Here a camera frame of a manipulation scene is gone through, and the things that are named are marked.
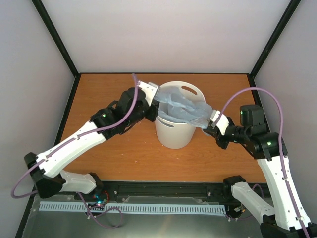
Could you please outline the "white plastic trash bin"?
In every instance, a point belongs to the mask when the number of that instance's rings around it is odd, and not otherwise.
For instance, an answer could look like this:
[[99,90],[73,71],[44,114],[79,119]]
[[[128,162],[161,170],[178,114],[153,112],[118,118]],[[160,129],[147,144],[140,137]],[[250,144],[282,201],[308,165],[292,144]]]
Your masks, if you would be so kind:
[[[186,98],[197,101],[204,101],[205,96],[196,86],[183,81],[171,81],[160,86],[167,88],[175,86],[185,95]],[[185,147],[192,139],[196,127],[188,123],[173,123],[157,116],[155,121],[157,137],[162,145],[171,149],[180,149]]]

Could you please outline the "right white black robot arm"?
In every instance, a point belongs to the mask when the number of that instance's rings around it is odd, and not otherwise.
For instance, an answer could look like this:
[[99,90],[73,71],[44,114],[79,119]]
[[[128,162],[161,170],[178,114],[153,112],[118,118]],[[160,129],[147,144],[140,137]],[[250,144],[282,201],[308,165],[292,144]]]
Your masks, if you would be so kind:
[[220,111],[211,113],[204,132],[215,138],[217,145],[226,149],[230,142],[240,144],[261,168],[273,204],[269,205],[256,194],[241,176],[224,179],[230,198],[241,202],[260,224],[264,238],[315,238],[317,226],[307,216],[290,175],[287,150],[279,154],[278,133],[269,132],[263,109],[258,105],[240,107],[240,125]]

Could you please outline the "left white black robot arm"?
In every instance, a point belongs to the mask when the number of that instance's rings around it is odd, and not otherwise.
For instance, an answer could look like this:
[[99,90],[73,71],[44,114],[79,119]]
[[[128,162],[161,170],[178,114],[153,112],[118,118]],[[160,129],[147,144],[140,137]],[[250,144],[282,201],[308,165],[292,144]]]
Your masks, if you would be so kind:
[[38,155],[30,152],[24,160],[41,198],[60,192],[80,192],[99,199],[104,185],[96,173],[76,174],[65,167],[91,148],[122,135],[142,119],[155,121],[159,102],[154,99],[159,87],[129,88],[106,108],[100,109],[77,132],[55,147]]

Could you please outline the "translucent blue trash bag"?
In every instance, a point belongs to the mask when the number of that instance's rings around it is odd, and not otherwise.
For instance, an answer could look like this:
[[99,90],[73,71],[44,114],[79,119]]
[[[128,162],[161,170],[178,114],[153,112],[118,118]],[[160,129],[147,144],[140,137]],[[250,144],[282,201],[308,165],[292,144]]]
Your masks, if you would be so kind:
[[158,116],[162,119],[173,123],[188,123],[201,129],[208,127],[213,109],[206,102],[186,98],[175,86],[160,88],[154,99],[159,102]]

